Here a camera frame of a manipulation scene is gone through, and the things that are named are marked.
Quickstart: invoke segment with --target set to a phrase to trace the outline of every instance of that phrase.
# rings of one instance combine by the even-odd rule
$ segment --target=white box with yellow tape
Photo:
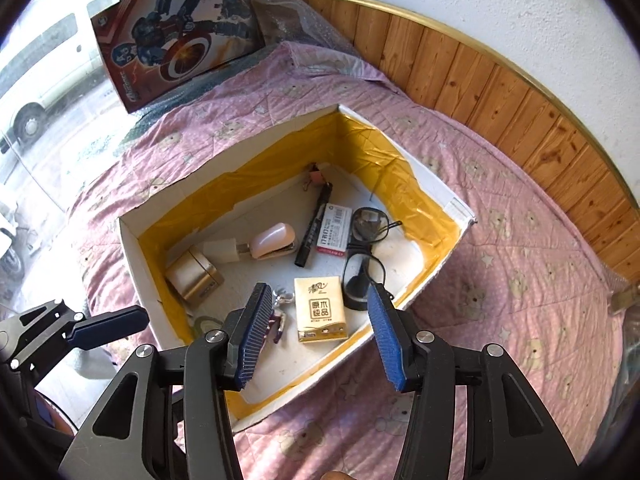
[[[206,240],[250,240],[278,222],[292,226],[301,240],[318,198],[316,188],[305,185],[313,163],[333,184],[331,204],[354,213],[376,208],[402,222],[372,246],[396,308],[408,307],[475,221],[437,176],[347,108],[335,105],[267,128],[119,220],[127,265],[161,349],[189,344],[198,335],[195,320],[215,326],[244,306],[256,282],[293,292],[296,278],[342,276],[345,258],[335,253],[313,250],[303,268],[294,265],[295,253],[241,259],[216,265],[223,283],[194,308],[186,308],[164,278],[175,260]],[[304,344],[295,306],[283,310],[282,339],[266,343],[247,387],[226,396],[235,431],[307,391],[372,337],[366,311],[346,308],[347,339]]]

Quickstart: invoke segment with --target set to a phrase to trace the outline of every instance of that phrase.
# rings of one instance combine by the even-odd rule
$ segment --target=yellow tape
[[[401,304],[455,246],[460,236],[459,227],[420,189],[409,163],[391,142],[379,130],[340,112],[332,112],[286,135],[237,170],[211,180],[140,236],[140,247],[162,307],[185,343],[190,343],[193,335],[183,308],[164,281],[166,250],[195,230],[204,229],[231,211],[235,204],[303,173],[312,162],[328,162],[357,176],[367,189],[376,193],[392,219],[402,221],[405,236],[420,247],[424,268],[403,297],[396,298],[396,304]],[[247,285],[248,292],[253,285]],[[257,411],[320,370],[364,335],[352,336],[353,341],[344,342],[313,369],[260,404],[248,405],[241,397],[230,396],[232,411],[240,418]]]

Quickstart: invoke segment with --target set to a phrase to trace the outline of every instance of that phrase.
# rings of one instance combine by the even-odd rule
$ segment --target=van window
[[[98,12],[102,12],[104,9],[108,9],[117,3],[118,0],[93,0],[86,4],[86,12],[89,14],[89,17],[92,18],[98,14]]]
[[[31,41],[0,70],[0,98],[37,62],[77,32],[78,22],[75,14],[71,13]]]

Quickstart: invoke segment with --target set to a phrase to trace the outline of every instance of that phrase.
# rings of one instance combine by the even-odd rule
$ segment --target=gold trim molding
[[[449,27],[445,23],[438,22],[433,18],[428,18],[427,16],[423,16],[417,12],[413,12],[412,10],[403,9],[402,7],[396,7],[391,4],[386,4],[384,2],[379,2],[377,0],[344,0],[346,2],[353,2],[354,4],[359,4],[364,7],[371,7],[372,9],[383,10],[384,12],[388,12],[389,14],[394,14],[396,16],[400,16],[401,18],[406,18],[408,20],[412,20],[412,22],[420,23],[421,25],[432,28],[437,32],[442,34],[446,34],[450,38],[459,41],[460,43],[465,44],[475,50],[477,50],[480,54],[489,57],[497,64],[508,68],[512,72],[516,73],[520,78],[522,78],[525,82],[527,82],[531,87],[535,88],[538,92],[540,92],[553,106],[555,106],[558,111],[564,115],[567,119],[569,119],[575,126],[580,130],[580,132],[587,139],[588,143],[593,147],[594,150],[600,155],[604,163],[609,168],[609,171],[613,173],[616,177],[616,180],[624,190],[627,198],[631,202],[631,205],[636,210],[640,208],[638,205],[638,201],[636,197],[631,193],[631,188],[622,177],[620,170],[616,167],[616,165],[611,160],[609,154],[604,150],[600,141],[596,139],[596,137],[591,133],[591,131],[584,125],[584,123],[571,111],[569,108],[558,98],[556,97],[551,90],[545,87],[540,81],[535,79],[529,73],[525,72],[521,67],[516,65],[513,61],[507,59],[499,52],[492,49],[490,46],[481,43],[478,40],[475,40],[471,36],[466,35],[464,32],[460,32],[459,30]]]

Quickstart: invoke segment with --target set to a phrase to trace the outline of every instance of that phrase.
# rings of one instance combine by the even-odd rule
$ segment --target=white and red small box
[[[316,249],[319,253],[344,256],[347,252],[351,225],[351,208],[327,204],[320,225]]]

